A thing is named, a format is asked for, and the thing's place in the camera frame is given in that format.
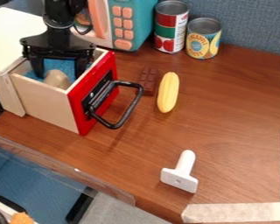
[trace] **orange button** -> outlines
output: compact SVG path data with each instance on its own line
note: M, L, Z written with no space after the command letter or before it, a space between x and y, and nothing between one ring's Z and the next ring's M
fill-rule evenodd
M117 26L117 27L122 27L122 26L123 26L123 20L120 19L119 17L115 17L115 18L113 19L113 23L114 23L114 25Z
M119 49L123 49L123 50L130 50L130 48L132 48L133 44L128 41L128 40L125 40L125 39L117 39L115 41L115 46Z
M132 18L133 17L133 9L131 8L123 8L122 14L124 18Z
M112 7L113 15L116 17L120 17L122 15L122 7L120 6L113 6Z
M133 31L124 31L124 37L126 39L133 39L134 38L134 32Z
M124 19L123 20L123 27L125 29L131 30L133 29L133 21L130 19Z
M118 38L122 38L122 37L123 37L123 30L122 30L122 29L116 28L116 29L115 29L115 35L116 35Z

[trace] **masking tape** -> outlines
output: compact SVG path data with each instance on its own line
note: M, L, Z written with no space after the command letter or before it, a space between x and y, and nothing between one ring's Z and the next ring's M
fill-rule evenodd
M280 221L280 202L189 204L181 216L184 223Z
M280 221L280 202L254 204L188 205L184 223Z

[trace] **wooden table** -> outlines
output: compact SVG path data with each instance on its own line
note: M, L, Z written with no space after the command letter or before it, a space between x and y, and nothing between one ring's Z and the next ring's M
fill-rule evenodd
M146 43L138 52L117 52L116 58L122 80L139 81L144 66L177 73L176 108L161 114L156 97L145 96L123 128L96 124L85 137L5 112L0 136L35 152L17 154L174 223L181 222L188 203L280 200L279 55L224 45L214 59L196 60ZM129 91L122 91L107 118L120 116L134 97ZM195 195L159 180L161 169L174 168L185 149L197 156ZM79 169L83 178L44 161L39 152Z

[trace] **tin can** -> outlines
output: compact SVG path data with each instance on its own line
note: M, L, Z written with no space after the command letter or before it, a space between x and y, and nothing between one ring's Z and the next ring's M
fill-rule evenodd
M185 46L188 6L180 1L164 1L155 7L155 47L165 53L177 53Z
M219 51L221 25L216 19L199 17L188 25L186 52L198 60L213 58Z

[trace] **can label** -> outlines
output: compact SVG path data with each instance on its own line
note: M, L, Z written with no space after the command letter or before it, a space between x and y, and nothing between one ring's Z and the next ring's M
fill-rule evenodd
M211 59L218 53L220 39L221 31L207 35L190 32L186 39L186 52L195 59Z
M156 48L165 53L176 53L184 48L189 13L168 16L157 13L155 24Z

